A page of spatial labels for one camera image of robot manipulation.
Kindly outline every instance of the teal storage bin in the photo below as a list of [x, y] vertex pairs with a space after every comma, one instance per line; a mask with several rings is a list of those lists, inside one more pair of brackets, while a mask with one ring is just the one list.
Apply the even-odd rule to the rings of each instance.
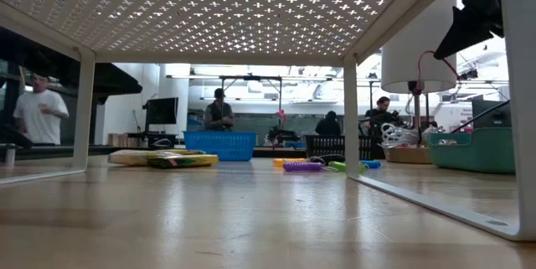
[[512, 128], [476, 129], [472, 134], [430, 134], [431, 162], [440, 168], [479, 173], [515, 173]]

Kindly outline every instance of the computer monitor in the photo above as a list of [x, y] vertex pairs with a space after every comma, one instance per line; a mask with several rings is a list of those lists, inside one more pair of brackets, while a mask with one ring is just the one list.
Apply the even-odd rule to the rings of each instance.
[[177, 123], [178, 97], [161, 98], [147, 101], [146, 130], [149, 125]]
[[[502, 104], [503, 101], [472, 101], [472, 116], [473, 118], [482, 114], [494, 106]], [[510, 104], [501, 106], [486, 115], [476, 119], [473, 123], [473, 128], [483, 127], [512, 127], [512, 118], [510, 117]]]

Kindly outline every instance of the blue plastic basket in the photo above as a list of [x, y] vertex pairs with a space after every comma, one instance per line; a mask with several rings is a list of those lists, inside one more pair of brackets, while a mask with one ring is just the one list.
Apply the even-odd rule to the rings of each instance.
[[189, 150], [216, 154], [220, 161], [250, 161], [256, 133], [253, 132], [184, 132]]

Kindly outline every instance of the light wood surface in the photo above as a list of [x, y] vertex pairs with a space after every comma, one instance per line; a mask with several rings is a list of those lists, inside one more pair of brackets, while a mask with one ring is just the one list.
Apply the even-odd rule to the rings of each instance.
[[166, 171], [105, 160], [0, 187], [1, 268], [536, 267], [533, 245], [340, 173], [284, 173], [269, 159]]
[[518, 222], [515, 175], [382, 162], [381, 169], [370, 169], [364, 176], [510, 223]]

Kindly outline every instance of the white shelf leg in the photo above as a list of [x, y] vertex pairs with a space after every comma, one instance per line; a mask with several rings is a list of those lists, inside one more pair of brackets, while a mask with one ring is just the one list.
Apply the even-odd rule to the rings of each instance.
[[536, 1], [502, 0], [512, 107], [513, 149], [519, 198], [519, 240], [536, 240], [536, 108], [532, 93], [536, 46]]
[[85, 169], [89, 152], [91, 99], [95, 74], [95, 54], [90, 50], [80, 50], [80, 81], [78, 103], [76, 105], [75, 152], [73, 167]]
[[344, 59], [344, 154], [346, 174], [359, 176], [358, 82], [356, 59], [349, 54]]

